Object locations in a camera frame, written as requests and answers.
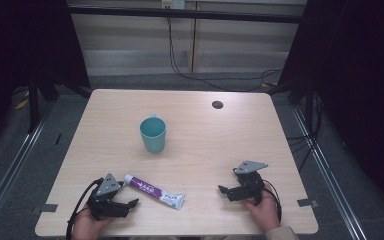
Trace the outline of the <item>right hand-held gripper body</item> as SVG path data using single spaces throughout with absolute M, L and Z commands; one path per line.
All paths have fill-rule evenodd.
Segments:
M 239 186 L 229 189 L 227 198 L 230 201 L 253 199 L 254 204 L 258 205 L 262 200 L 261 191 L 265 187 L 258 171 L 267 167 L 266 163 L 244 160 L 236 167 Z

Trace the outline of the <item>metal floor rail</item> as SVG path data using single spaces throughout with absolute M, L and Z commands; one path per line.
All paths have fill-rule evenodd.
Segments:
M 358 220 L 357 216 L 348 199 L 345 197 L 332 169 L 329 166 L 327 158 L 320 148 L 317 140 L 310 136 L 304 123 L 304 114 L 298 107 L 293 108 L 293 113 L 301 132 L 304 134 L 310 152 L 321 172 L 321 175 L 329 189 L 329 192 L 335 202 L 335 205 L 348 229 L 353 240 L 368 240 L 366 234 Z
M 5 175 L 0 179 L 0 209 L 5 201 L 10 188 L 15 182 L 15 179 L 19 175 L 21 168 L 23 167 L 30 152 L 35 146 L 37 139 L 39 138 L 45 121 L 48 119 L 50 113 L 54 108 L 54 102 L 49 103 L 43 113 L 43 117 L 38 121 L 37 125 L 26 135 L 21 147 L 19 148 L 16 156 L 11 162 L 9 169 L 5 172 Z

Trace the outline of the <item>black metal stand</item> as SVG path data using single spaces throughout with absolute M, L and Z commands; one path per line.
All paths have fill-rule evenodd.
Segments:
M 293 105 L 298 105 L 302 99 L 305 99 L 304 123 L 309 133 L 313 132 L 313 95 L 313 80 L 300 78 L 292 83 L 291 93 L 288 96 L 288 101 Z
M 30 125 L 29 133 L 32 133 L 39 124 L 39 99 L 41 93 L 46 101 L 56 101 L 59 98 L 53 78 L 46 70 L 32 72 L 28 80 Z

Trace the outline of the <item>purple and white toothpaste tube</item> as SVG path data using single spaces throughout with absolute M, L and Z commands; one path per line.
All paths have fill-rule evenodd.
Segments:
M 176 210 L 183 206 L 184 194 L 171 193 L 130 174 L 124 176 L 124 182 Z

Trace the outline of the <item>black horizontal bar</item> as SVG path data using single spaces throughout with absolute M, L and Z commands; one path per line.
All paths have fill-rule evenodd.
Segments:
M 217 11 L 201 11 L 201 10 L 121 8 L 121 7 L 104 7 L 104 6 L 71 5 L 71 4 L 69 4 L 67 8 L 68 8 L 68 11 L 73 14 L 93 14 L 93 15 L 110 15 L 110 16 L 184 18 L 184 19 L 287 23 L 287 24 L 299 24 L 304 20 L 304 18 L 301 16 L 292 16 L 292 15 L 267 15 L 267 14 L 256 14 L 256 13 L 233 13 L 233 12 L 217 12 Z

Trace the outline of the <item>teal plastic cup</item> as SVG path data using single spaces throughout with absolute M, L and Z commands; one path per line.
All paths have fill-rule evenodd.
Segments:
M 149 152 L 159 153 L 165 148 L 166 124 L 156 115 L 151 115 L 141 122 L 140 134 Z

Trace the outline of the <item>dark curtain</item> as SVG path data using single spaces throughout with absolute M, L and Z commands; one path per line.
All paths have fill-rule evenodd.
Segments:
M 384 0 L 307 0 L 280 81 L 293 102 L 318 92 L 384 193 Z
M 37 87 L 48 101 L 54 86 L 90 93 L 82 50 L 67 0 L 0 0 L 0 122 L 18 87 Z

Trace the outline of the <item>white wall socket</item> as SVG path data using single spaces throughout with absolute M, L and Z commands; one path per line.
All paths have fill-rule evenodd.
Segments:
M 161 6 L 163 9 L 185 9 L 185 0 L 161 0 Z

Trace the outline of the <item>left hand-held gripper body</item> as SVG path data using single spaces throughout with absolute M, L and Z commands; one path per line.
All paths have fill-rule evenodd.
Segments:
M 111 173 L 98 181 L 98 186 L 87 200 L 89 210 L 96 220 L 103 220 L 106 217 L 127 217 L 130 211 L 128 204 L 113 201 L 120 189 L 118 181 Z

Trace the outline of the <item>person's right hand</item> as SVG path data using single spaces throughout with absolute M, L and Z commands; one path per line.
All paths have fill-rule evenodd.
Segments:
M 270 187 L 261 191 L 262 200 L 254 205 L 250 200 L 242 200 L 241 203 L 250 212 L 256 224 L 267 232 L 273 228 L 280 227 L 277 203 Z

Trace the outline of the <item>person's left hand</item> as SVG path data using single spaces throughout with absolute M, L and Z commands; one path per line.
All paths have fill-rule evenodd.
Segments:
M 74 220 L 71 240 L 98 240 L 102 231 L 113 221 L 112 217 L 96 220 L 85 205 Z

